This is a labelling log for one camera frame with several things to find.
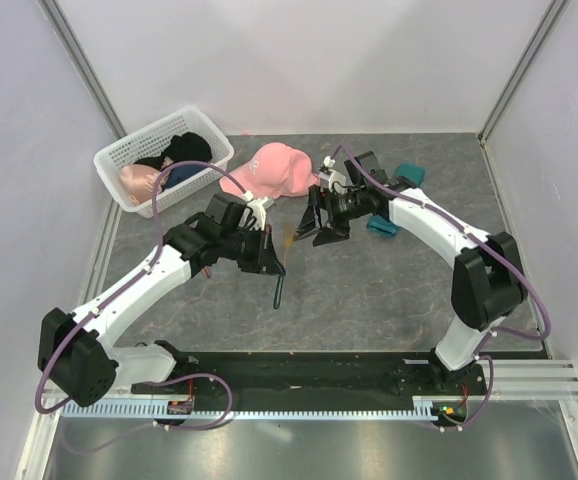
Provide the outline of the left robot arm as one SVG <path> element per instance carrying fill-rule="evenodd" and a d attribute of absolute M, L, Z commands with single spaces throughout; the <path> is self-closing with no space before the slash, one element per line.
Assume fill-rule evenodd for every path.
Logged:
<path fill-rule="evenodd" d="M 162 342 L 119 348 L 117 340 L 157 301 L 221 259 L 244 273 L 282 281 L 286 270 L 266 219 L 270 197 L 219 192 L 202 212 L 170 228 L 147 258 L 107 291 L 66 313 L 45 315 L 40 327 L 38 367 L 80 407 L 89 407 L 115 386 L 154 382 L 177 393 L 188 369 Z"/>

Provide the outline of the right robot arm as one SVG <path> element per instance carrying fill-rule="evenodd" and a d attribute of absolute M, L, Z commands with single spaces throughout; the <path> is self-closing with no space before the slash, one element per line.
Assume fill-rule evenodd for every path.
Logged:
<path fill-rule="evenodd" d="M 455 318 L 432 351 L 427 381 L 436 392 L 452 392 L 463 381 L 463 369 L 477 350 L 527 297 L 515 239 L 506 232 L 491 235 L 461 221 L 433 202 L 405 176 L 389 176 L 373 152 L 334 168 L 331 157 L 318 171 L 319 183 L 293 238 L 309 238 L 313 246 L 349 239 L 350 223 L 378 216 L 415 235 L 452 269 L 451 305 Z"/>

